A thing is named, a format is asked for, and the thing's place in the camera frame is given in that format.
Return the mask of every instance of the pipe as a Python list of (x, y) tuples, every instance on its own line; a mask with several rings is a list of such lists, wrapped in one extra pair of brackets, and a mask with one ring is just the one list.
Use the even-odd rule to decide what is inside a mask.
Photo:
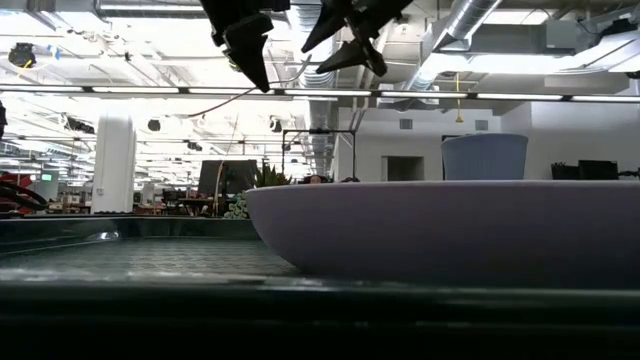
[[(293, 33), (295, 34), (294, 43), (297, 48), (302, 48), (306, 38), (313, 30), (318, 17), (320, 16), (321, 2), (320, 0), (307, 1), (307, 5), (292, 5), (291, 10), (287, 13)], [(336, 44), (336, 36), (322, 42), (312, 51), (312, 59), (314, 61), (324, 61), (334, 52)], [(300, 87), (308, 88), (332, 88), (335, 85), (335, 72), (316, 74), (317, 66), (308, 66), (300, 77)], [(337, 110), (333, 102), (328, 101), (309, 101), (309, 117), (310, 129), (331, 129), (337, 125)], [(319, 174), (323, 175), (328, 172), (331, 164), (327, 161), (325, 152), (328, 146), (335, 142), (335, 136), (309, 136), (311, 146), (316, 161), (316, 169)]]
[(427, 45), (427, 56), (420, 68), (411, 76), (411, 80), (405, 84), (404, 90), (425, 91), (429, 89), (438, 76), (438, 72), (430, 69), (429, 55), (431, 52), (453, 42), (470, 38), (491, 12), (500, 5), (501, 1), (456, 0), (451, 6), (451, 13), (446, 20), (447, 23), (443, 31), (438, 34), (427, 33), (425, 35), (423, 43)]

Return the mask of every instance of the desk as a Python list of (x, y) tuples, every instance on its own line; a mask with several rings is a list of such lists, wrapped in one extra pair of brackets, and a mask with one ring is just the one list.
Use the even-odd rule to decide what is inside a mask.
[(134, 204), (133, 212), (140, 215), (165, 215), (167, 213), (167, 206), (165, 204), (155, 204), (155, 205)]
[(91, 214), (91, 205), (49, 203), (47, 214)]
[[(191, 216), (199, 216), (205, 206), (208, 206), (207, 214), (213, 214), (213, 199), (178, 199), (178, 203), (183, 204)], [(224, 200), (220, 200), (218, 204), (224, 204)]]

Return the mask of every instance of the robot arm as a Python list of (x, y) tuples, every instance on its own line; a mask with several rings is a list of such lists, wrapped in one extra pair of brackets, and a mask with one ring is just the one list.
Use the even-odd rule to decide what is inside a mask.
[[(263, 10), (275, 12), (289, 10), (290, 0), (200, 0), (211, 25), (213, 42), (225, 44), (225, 55), (263, 92), (269, 91), (269, 80), (262, 58), (267, 41), (266, 33), (273, 29), (269, 16)], [(308, 52), (328, 39), (344, 26), (354, 35), (327, 61), (322, 63), (319, 74), (342, 68), (364, 65), (376, 75), (383, 76), (387, 65), (369, 39), (375, 39), (378, 31), (389, 21), (401, 16), (401, 11), (412, 0), (322, 0), (318, 22), (302, 48)]]

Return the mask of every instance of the potted plant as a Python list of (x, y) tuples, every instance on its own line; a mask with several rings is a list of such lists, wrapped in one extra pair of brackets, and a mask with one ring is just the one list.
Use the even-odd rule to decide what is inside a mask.
[[(283, 186), (291, 184), (291, 177), (287, 178), (283, 173), (276, 171), (276, 167), (269, 168), (264, 165), (262, 171), (256, 170), (254, 186), (256, 188)], [(246, 194), (235, 196), (235, 203), (229, 205), (229, 211), (224, 214), (225, 219), (245, 220), (249, 219), (249, 209), (247, 208)]]

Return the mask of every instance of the doorway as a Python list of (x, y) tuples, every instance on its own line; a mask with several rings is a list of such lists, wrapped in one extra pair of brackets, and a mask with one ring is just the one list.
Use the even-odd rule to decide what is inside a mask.
[(383, 156), (382, 181), (424, 180), (424, 158), (419, 156)]

